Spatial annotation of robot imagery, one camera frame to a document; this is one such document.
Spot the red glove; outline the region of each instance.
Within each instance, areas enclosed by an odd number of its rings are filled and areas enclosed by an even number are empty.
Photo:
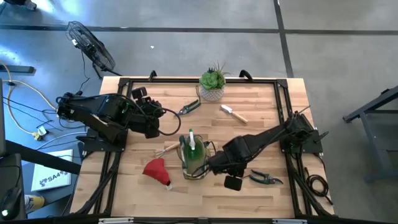
[[[166,186],[170,185],[169,173],[164,169],[163,158],[148,162],[142,174],[148,175]]]

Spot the succulent plant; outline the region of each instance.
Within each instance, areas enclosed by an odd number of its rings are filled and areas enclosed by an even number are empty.
[[[209,68],[201,78],[199,79],[200,84],[205,90],[221,89],[225,85],[224,75],[229,74],[223,72],[224,65],[220,68],[219,63],[214,63],[213,68]]]

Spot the gray floor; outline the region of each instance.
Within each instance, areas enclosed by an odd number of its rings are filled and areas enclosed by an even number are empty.
[[[42,26],[78,20],[88,26],[278,28],[271,0],[36,2],[38,12],[6,6],[0,24]],[[398,3],[394,0],[279,2],[286,29],[398,29]],[[286,77],[278,34],[95,32],[95,35],[114,57],[115,71],[124,75],[149,75],[151,70],[160,76],[200,75],[218,60],[225,62],[226,71],[233,75],[246,69],[254,77]],[[326,173],[335,212],[341,217],[398,222],[398,182],[363,182],[363,176],[374,170],[373,155],[361,122],[345,124],[341,119],[384,89],[397,85],[396,37],[287,35],[294,77],[305,79],[315,124],[321,131],[330,131],[323,140]],[[52,103],[66,91],[77,91],[85,79],[80,52],[62,31],[0,30],[0,59],[8,64],[34,66],[37,71],[33,77],[15,78],[38,88]],[[84,94],[94,95],[101,83],[87,58],[86,74],[92,79],[83,88]],[[23,86],[17,87],[12,99],[26,99],[24,103],[28,105],[47,108],[40,97]],[[40,123],[18,111],[15,115],[30,130]],[[18,130],[8,116],[6,112],[7,139],[33,148],[41,144]],[[64,133],[53,131],[52,135]],[[57,209],[45,209],[31,217],[59,214]]]

